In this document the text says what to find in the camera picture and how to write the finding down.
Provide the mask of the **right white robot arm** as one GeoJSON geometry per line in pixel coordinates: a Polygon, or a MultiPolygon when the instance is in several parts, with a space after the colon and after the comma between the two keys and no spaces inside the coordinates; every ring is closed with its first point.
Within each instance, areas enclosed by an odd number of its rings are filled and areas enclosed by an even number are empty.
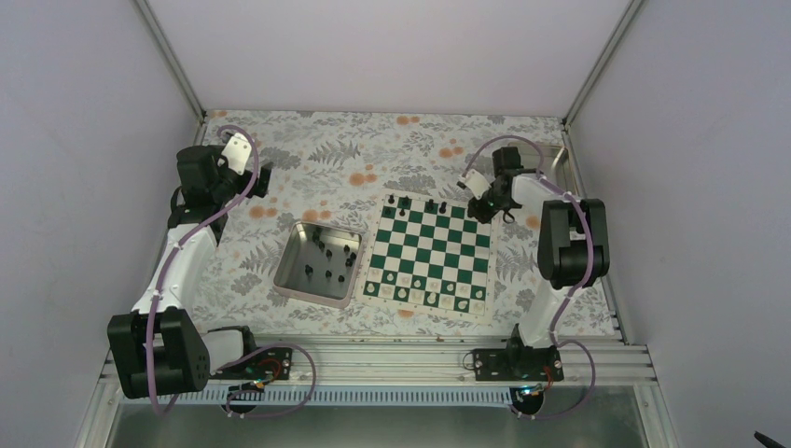
{"type": "Polygon", "coordinates": [[[497,215],[529,203],[541,205],[536,262],[543,279],[530,311],[515,325],[500,366],[518,380],[560,362],[557,329],[575,294],[591,287],[609,270],[610,256],[604,203],[578,199],[553,184],[539,168],[521,163],[516,147],[492,154],[494,179],[466,166],[459,186],[469,189],[469,217],[490,223],[497,215]]]}

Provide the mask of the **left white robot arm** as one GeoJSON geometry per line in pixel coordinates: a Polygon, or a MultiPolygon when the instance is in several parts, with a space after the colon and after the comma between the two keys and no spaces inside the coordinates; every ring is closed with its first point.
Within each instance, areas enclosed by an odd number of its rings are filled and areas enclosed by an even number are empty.
{"type": "Polygon", "coordinates": [[[225,145],[176,155],[180,185],[171,198],[167,243],[143,296],[107,325],[118,379],[129,399],[201,391],[214,365],[190,317],[197,286],[228,221],[228,208],[267,193],[271,166],[241,133],[225,145]]]}

